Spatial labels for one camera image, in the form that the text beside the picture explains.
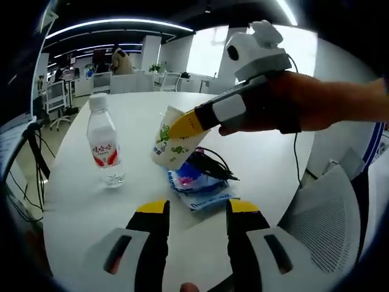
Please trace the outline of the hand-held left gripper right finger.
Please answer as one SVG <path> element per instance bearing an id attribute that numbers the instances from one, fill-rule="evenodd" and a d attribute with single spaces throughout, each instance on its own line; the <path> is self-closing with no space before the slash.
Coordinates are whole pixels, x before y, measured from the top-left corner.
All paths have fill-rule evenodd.
<path id="1" fill-rule="evenodd" d="M 272 228 L 256 205 L 226 203 L 228 255 L 236 291 L 312 291 L 308 249 L 279 227 Z"/>

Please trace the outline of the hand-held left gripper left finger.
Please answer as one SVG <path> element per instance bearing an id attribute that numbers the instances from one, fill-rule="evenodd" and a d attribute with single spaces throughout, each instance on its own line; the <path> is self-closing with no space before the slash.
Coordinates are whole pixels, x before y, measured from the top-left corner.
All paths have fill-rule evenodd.
<path id="1" fill-rule="evenodd" d="M 83 263 L 84 291 L 162 291 L 170 202 L 140 206 L 125 228 L 92 245 Z"/>

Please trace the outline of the person's right hand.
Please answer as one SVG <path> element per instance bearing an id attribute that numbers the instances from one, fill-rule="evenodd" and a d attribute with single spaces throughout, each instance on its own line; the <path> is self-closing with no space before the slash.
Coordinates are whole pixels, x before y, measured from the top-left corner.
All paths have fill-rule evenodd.
<path id="1" fill-rule="evenodd" d="M 286 71 L 243 94 L 246 113 L 236 125 L 223 122 L 219 133 L 227 136 L 239 131 L 278 130 L 282 134 L 300 133 L 301 98 L 298 87 L 303 75 Z"/>

